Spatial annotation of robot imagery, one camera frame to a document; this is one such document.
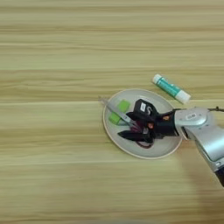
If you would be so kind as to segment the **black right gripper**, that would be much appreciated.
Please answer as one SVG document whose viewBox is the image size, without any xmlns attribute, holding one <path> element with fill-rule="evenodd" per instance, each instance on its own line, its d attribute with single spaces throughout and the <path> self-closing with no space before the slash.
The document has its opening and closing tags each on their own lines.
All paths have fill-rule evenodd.
<svg viewBox="0 0 224 224">
<path fill-rule="evenodd" d="M 133 111 L 128 112 L 127 116 L 134 121 L 138 128 L 145 128 L 146 121 L 143 114 Z M 147 127 L 156 139 L 179 136 L 175 126 L 175 110 L 164 114 L 157 114 L 147 123 Z M 150 134 L 144 134 L 143 132 L 135 132 L 132 130 L 121 131 L 118 133 L 118 136 L 134 142 L 146 142 L 151 144 L 154 141 L 154 138 Z"/>
</svg>

